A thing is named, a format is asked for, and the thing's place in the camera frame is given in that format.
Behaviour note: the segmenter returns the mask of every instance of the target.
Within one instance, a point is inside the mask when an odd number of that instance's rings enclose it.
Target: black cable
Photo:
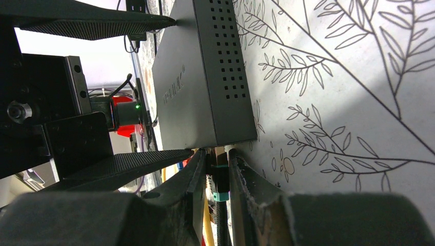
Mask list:
[[[228,245],[228,216],[227,202],[216,202],[216,225],[217,225],[217,246]]]
[[[119,10],[120,4],[121,4],[121,0],[118,0],[118,4],[116,6],[116,10]],[[138,54],[139,53],[139,47],[140,47],[141,43],[137,42],[136,43],[136,48],[135,48],[133,46],[133,43],[131,42],[130,38],[128,38],[128,41],[130,42],[130,47],[133,49],[133,51],[128,51],[127,50],[127,43],[126,43],[126,39],[125,39],[126,36],[127,35],[124,35],[124,49],[125,49],[125,52],[130,53],[130,54],[134,52],[134,53]]]
[[[116,90],[114,90],[110,95],[109,98],[113,97],[114,95],[116,95],[126,84],[128,84],[131,80],[131,78],[133,77],[133,75],[131,73],[129,73],[127,75],[127,79],[125,80],[124,83],[122,83],[122,85],[120,85]]]

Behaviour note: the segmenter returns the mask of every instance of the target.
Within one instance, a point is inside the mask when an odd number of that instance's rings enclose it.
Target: branch illustration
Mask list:
[[[384,175],[386,175],[387,172],[395,170],[410,162],[418,162],[418,163],[424,163],[427,165],[435,166],[435,162],[430,162],[430,161],[406,159],[406,158],[380,157],[376,153],[376,151],[361,137],[357,137],[360,146],[363,147],[373,157],[358,156],[358,155],[345,153],[346,149],[351,144],[351,133],[349,132],[346,135],[343,144],[339,145],[334,138],[343,134],[345,132],[346,127],[345,126],[338,127],[334,129],[332,133],[328,134],[328,131],[326,131],[322,127],[322,119],[318,109],[314,105],[311,105],[311,107],[315,119],[310,117],[310,108],[308,108],[304,112],[304,110],[298,105],[296,105],[295,107],[289,107],[289,109],[292,112],[291,115],[287,118],[287,120],[294,120],[301,115],[303,117],[303,121],[308,123],[304,125],[303,128],[310,129],[310,130],[309,133],[307,133],[303,129],[299,129],[299,131],[304,135],[305,141],[302,141],[302,139],[299,138],[298,134],[295,131],[292,131],[291,135],[285,134],[285,136],[289,139],[287,145],[296,144],[297,146],[299,146],[291,157],[296,157],[300,155],[303,150],[306,150],[306,148],[308,148],[309,152],[302,163],[303,166],[313,162],[318,154],[323,155],[319,162],[319,166],[323,165],[330,157],[333,156],[334,159],[336,160],[336,163],[338,163],[338,165],[332,163],[331,166],[333,167],[333,169],[326,169],[326,170],[322,170],[321,172],[322,173],[338,172],[339,175],[336,177],[334,182],[340,181],[343,178],[344,174],[358,175],[357,180],[355,181],[356,182],[355,186],[361,189],[360,175],[369,175],[369,174],[376,174],[376,173],[384,173]],[[318,145],[315,143],[313,136],[316,138]],[[326,145],[325,142],[330,142],[332,144],[329,147],[329,145]],[[401,164],[391,167],[389,164],[385,163],[385,162],[392,162],[392,161],[401,162]],[[356,171],[355,167],[362,168],[363,171]]]
[[[330,76],[332,75],[331,69],[323,63],[324,59],[318,60],[314,56],[307,55],[307,59],[312,64],[307,64],[307,61],[298,55],[291,55],[291,58],[296,61],[298,66],[302,65],[302,67],[293,67],[290,61],[290,56],[283,49],[280,49],[282,58],[277,59],[277,66],[275,65],[275,56],[272,56],[271,61],[266,53],[264,53],[265,63],[259,63],[259,66],[263,67],[263,71],[269,68],[266,76],[263,80],[267,80],[271,78],[272,75],[272,84],[278,81],[278,83],[283,83],[287,81],[286,93],[291,89],[295,80],[298,84],[302,82],[302,87],[299,96],[302,96],[305,93],[305,90],[308,85],[308,72],[311,71],[314,75],[314,78],[322,87],[325,88],[323,84],[322,74],[320,73],[318,67],[322,66],[322,69],[325,70]]]
[[[286,14],[286,16],[288,16],[289,19],[291,19],[295,25],[297,25],[303,32],[305,32],[313,42],[315,42],[321,49],[323,49],[323,51],[325,53],[327,53],[330,57],[332,57],[334,60],[337,61],[336,57],[333,56],[322,44],[319,43],[319,41],[317,41],[311,34],[309,34],[304,28],[302,28],[302,26],[288,13],[286,12],[281,5],[279,4],[279,2],[277,2],[277,0],[271,0],[272,3],[274,3],[279,9],[280,12],[283,12],[284,14]],[[429,21],[434,19],[434,15],[435,12],[430,12],[427,14],[424,14],[422,16],[420,16],[422,22],[425,21]],[[428,43],[432,40],[435,40],[434,38],[430,38],[427,41],[422,43],[422,46],[424,46],[424,48],[421,48],[421,46],[419,47],[419,49],[423,49],[424,51],[426,51],[425,49],[428,49]],[[432,153],[433,156],[435,156],[435,151],[426,143],[424,142],[407,124],[405,124],[402,121],[401,117],[398,117],[394,112],[392,112],[391,109],[389,109],[376,95],[373,94],[373,92],[371,92],[352,72],[349,71],[348,68],[346,68],[343,64],[341,64],[340,62],[337,63],[338,65],[340,65],[362,88],[364,88],[367,93],[369,93],[389,114],[391,114],[394,118],[396,118],[396,120],[401,124],[402,127],[404,127],[411,135],[413,135],[413,137],[416,138],[416,140],[418,140],[430,153]],[[428,69],[435,66],[435,59],[431,59],[431,60],[427,60],[424,61],[420,64],[417,64],[415,66],[415,68],[413,67],[413,69],[415,69],[415,72],[421,71],[422,69]]]

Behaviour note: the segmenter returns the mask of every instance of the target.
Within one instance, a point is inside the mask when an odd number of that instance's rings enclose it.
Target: leaf line drawing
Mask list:
[[[272,141],[270,142],[270,147],[273,148],[273,143]],[[272,170],[275,172],[276,171],[276,158],[273,157],[272,158]],[[293,162],[291,161],[290,158],[284,156],[284,151],[283,149],[280,149],[280,158],[278,159],[278,161],[280,162],[280,172],[284,171],[284,177],[288,183],[289,180],[289,175],[293,175],[294,174],[294,165]]]
[[[428,150],[433,156],[435,156],[435,151],[425,142],[422,140],[421,137],[419,137],[406,123],[403,122],[401,115],[396,115],[388,106],[386,106],[372,91],[370,91],[370,89],[368,89],[367,86],[365,86],[348,68],[346,68],[346,66],[344,66],[343,64],[341,64],[340,62],[338,62],[338,60],[335,58],[334,55],[331,54],[331,52],[329,52],[317,39],[315,39],[311,34],[309,34],[301,25],[300,23],[298,23],[288,12],[286,12],[285,9],[283,9],[281,7],[281,5],[279,4],[279,2],[277,0],[270,0],[272,3],[274,3],[279,9],[280,12],[282,12],[283,14],[285,14],[289,19],[291,19],[295,25],[297,25],[303,32],[305,32],[313,42],[315,42],[325,53],[327,53],[330,57],[332,57],[332,59],[335,60],[335,63],[337,63],[339,66],[341,66],[341,68],[344,69],[344,71],[346,71],[362,88],[364,88],[364,90],[370,94],[370,96],[372,96],[378,103],[379,105],[381,105],[390,115],[392,115],[394,118],[396,118],[396,120],[398,121],[398,123],[400,123],[400,125],[402,127],[404,127],[406,129],[406,131],[408,131],[417,141],[419,141],[426,150]],[[412,0],[400,0],[400,2],[408,2],[408,1],[412,1]],[[427,13],[426,15],[422,15],[424,16],[423,19],[421,19],[422,21],[430,21],[433,19],[433,14],[432,12]],[[428,69],[431,68],[431,62],[435,63],[435,59],[429,60],[426,63],[422,63],[422,65],[418,64],[419,66],[423,66],[424,69]]]
[[[301,91],[299,93],[299,96],[302,96],[304,95],[307,88],[308,74],[311,74],[310,76],[314,77],[315,81],[317,81],[322,89],[325,89],[323,77],[320,71],[324,71],[330,76],[333,75],[331,69],[324,63],[324,59],[318,60],[317,58],[310,55],[307,55],[306,59],[303,59],[298,55],[289,56],[287,52],[283,49],[280,49],[280,52],[282,57],[276,60],[276,65],[275,56],[272,56],[272,58],[269,59],[268,55],[264,53],[265,63],[259,63],[258,65],[263,67],[263,71],[267,69],[269,71],[266,73],[266,76],[263,78],[263,80],[272,78],[272,84],[277,81],[278,83],[287,82],[285,93],[287,93],[291,89],[295,81],[297,82],[297,84],[302,83]],[[292,66],[292,61],[295,61],[297,64],[299,64],[299,67]]]
[[[292,131],[291,134],[284,134],[289,139],[287,145],[296,144],[297,146],[291,157],[297,157],[301,153],[306,153],[302,166],[312,163],[317,156],[319,156],[317,160],[320,159],[319,166],[324,165],[329,159],[333,158],[334,161],[331,163],[331,168],[324,169],[321,173],[338,173],[333,180],[334,183],[341,181],[345,175],[355,175],[355,190],[360,191],[362,175],[382,173],[382,190],[391,191],[388,172],[411,162],[435,166],[435,162],[418,159],[380,157],[369,143],[359,136],[356,137],[359,146],[368,155],[353,155],[347,151],[352,142],[352,133],[348,132],[346,134],[345,126],[337,127],[332,131],[325,130],[322,126],[319,111],[314,105],[311,105],[311,108],[306,110],[303,110],[299,105],[288,107],[288,109],[291,112],[287,120],[302,118],[302,121],[305,122],[305,125],[299,128],[302,136],[298,135],[296,131]]]
[[[258,100],[255,101],[256,104],[256,111],[257,111],[257,115],[254,116],[254,120],[255,120],[255,129],[257,131],[257,141],[260,142],[260,132],[262,132],[263,134],[266,134],[266,132],[264,131],[263,126],[260,124],[260,103]],[[249,141],[249,149],[252,151],[252,141]]]

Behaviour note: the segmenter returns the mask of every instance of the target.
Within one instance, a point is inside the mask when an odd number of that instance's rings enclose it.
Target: bolt hole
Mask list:
[[[142,199],[153,199],[153,198],[158,198],[159,196],[160,196],[159,192],[150,191],[150,192],[145,193],[142,196]]]
[[[74,66],[74,71],[75,71],[76,73],[80,73],[80,72],[82,71],[82,69],[80,68],[79,65],[75,65],[75,66]]]

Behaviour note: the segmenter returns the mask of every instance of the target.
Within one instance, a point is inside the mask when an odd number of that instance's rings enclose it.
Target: black plastic part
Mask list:
[[[394,194],[288,196],[229,152],[234,245],[435,245],[423,217]]]
[[[103,9],[73,0],[6,0],[0,16],[23,30],[87,40],[144,34],[175,25],[167,16]]]
[[[44,125],[59,179],[113,156],[103,113],[56,120]]]
[[[200,245],[204,199],[205,151],[199,150],[142,199],[113,192],[20,196],[0,219],[0,244]]]

